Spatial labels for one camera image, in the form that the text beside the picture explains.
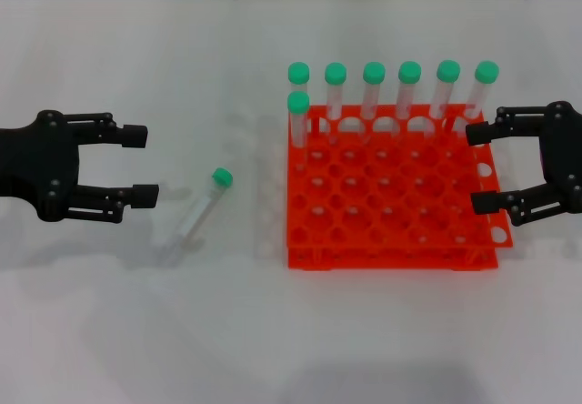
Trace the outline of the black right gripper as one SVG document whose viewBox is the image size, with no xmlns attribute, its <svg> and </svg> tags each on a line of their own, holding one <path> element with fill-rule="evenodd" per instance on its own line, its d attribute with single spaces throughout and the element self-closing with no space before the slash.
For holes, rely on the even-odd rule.
<svg viewBox="0 0 582 404">
<path fill-rule="evenodd" d="M 501 106 L 493 123 L 466 126 L 470 146 L 512 136 L 539 139 L 545 184 L 471 194 L 477 215 L 505 210 L 514 227 L 564 213 L 581 213 L 581 114 L 567 101 L 548 106 Z"/>
</svg>

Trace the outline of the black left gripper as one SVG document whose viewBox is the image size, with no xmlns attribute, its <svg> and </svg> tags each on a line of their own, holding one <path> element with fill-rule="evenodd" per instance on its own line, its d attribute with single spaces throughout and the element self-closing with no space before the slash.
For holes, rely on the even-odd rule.
<svg viewBox="0 0 582 404">
<path fill-rule="evenodd" d="M 145 148 L 147 136 L 146 126 L 119 127 L 109 112 L 43 110 L 28 126 L 1 130 L 1 196 L 28 202 L 44 222 L 61 221 L 67 212 L 68 219 L 119 224 L 125 207 L 155 208 L 159 185 L 75 187 L 78 145 Z"/>
</svg>

